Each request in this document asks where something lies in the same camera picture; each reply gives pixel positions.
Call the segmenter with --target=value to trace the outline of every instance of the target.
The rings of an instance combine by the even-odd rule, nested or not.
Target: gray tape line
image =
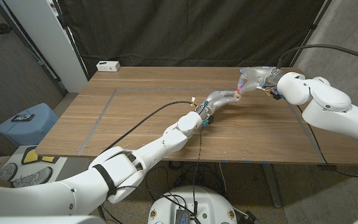
[[[136,91],[136,90],[154,90],[154,91],[155,90],[157,90],[157,91],[165,91],[165,90],[203,91],[203,90],[210,90],[210,91],[225,91],[225,90],[235,90],[235,89],[228,89],[228,88],[116,88],[114,90],[114,92],[111,94],[110,99],[107,101],[106,106],[102,110],[101,114],[99,115],[98,120],[93,125],[92,130],[89,132],[88,137],[86,137],[83,145],[81,146],[81,149],[77,153],[77,156],[80,156],[82,154],[82,152],[84,151],[87,143],[90,141],[93,133],[96,131],[96,128],[98,127],[100,121],[102,120],[102,117],[103,117],[104,113],[106,112],[107,108],[109,107],[109,105],[110,105],[110,103],[112,101],[112,98],[114,97],[116,92],[119,91],[119,90],[131,90],[131,91]]]
[[[298,114],[295,112],[295,110],[293,109],[292,105],[285,100],[285,102],[287,102],[288,107],[290,108],[291,112],[293,113],[293,115],[295,116],[296,120],[298,121],[299,125],[301,126],[303,132],[305,133],[306,137],[309,139],[309,142],[311,143],[311,145],[313,146],[313,148],[316,150],[317,155],[320,157],[321,162],[324,163],[324,159],[320,154],[320,150],[318,150],[318,146],[316,141],[314,140],[314,138],[312,137],[312,135],[308,132],[308,130],[306,129],[305,125],[303,125],[301,118],[298,116]]]
[[[85,146],[87,145],[88,141],[90,141],[90,139],[91,139],[93,133],[96,131],[96,128],[98,127],[100,121],[102,120],[102,117],[103,117],[104,113],[106,112],[107,108],[109,107],[109,105],[110,105],[110,103],[111,103],[111,101],[112,101],[112,98],[114,97],[114,95],[116,94],[116,92],[117,92],[117,89],[115,89],[114,92],[111,94],[109,100],[108,100],[107,103],[106,103],[106,106],[104,106],[104,108],[103,108],[103,110],[102,110],[102,113],[100,113],[98,120],[97,120],[96,123],[93,125],[92,130],[89,132],[88,137],[86,137],[86,139],[85,139],[85,141],[84,141],[84,144],[82,144],[81,149],[78,151],[77,156],[80,156],[80,155],[82,154],[82,152],[84,151]]]

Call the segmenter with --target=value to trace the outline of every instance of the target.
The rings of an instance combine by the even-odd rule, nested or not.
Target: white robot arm
[[[9,189],[0,187],[1,216],[88,215],[106,199],[118,203],[138,186],[145,174],[170,152],[179,151],[193,130],[212,121],[215,109],[239,101],[234,91],[210,94],[196,111],[169,126],[162,137],[138,150],[112,147],[100,154],[89,169],[58,182]]]
[[[296,72],[283,72],[275,67],[242,68],[237,94],[256,89],[268,90],[292,105],[309,102],[302,113],[312,126],[358,139],[358,107],[349,96],[323,77],[305,79]]]

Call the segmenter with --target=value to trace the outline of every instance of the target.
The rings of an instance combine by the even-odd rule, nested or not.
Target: shoe
[[[16,172],[17,165],[14,163],[10,163],[0,170],[0,178],[5,181],[10,181],[16,175]]]
[[[11,182],[12,187],[19,188],[19,187],[28,187],[37,184],[44,184],[48,182],[50,177],[52,176],[52,168],[46,167],[42,170],[28,175],[27,177],[22,177]]]

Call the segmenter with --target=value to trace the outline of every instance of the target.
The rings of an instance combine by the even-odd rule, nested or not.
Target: power strip
[[[96,67],[101,72],[116,72],[121,66],[117,61],[100,61]]]

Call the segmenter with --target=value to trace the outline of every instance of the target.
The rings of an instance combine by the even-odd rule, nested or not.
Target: black curtain
[[[121,66],[275,66],[324,0],[60,0],[88,73]],[[289,65],[288,55],[284,65]]]

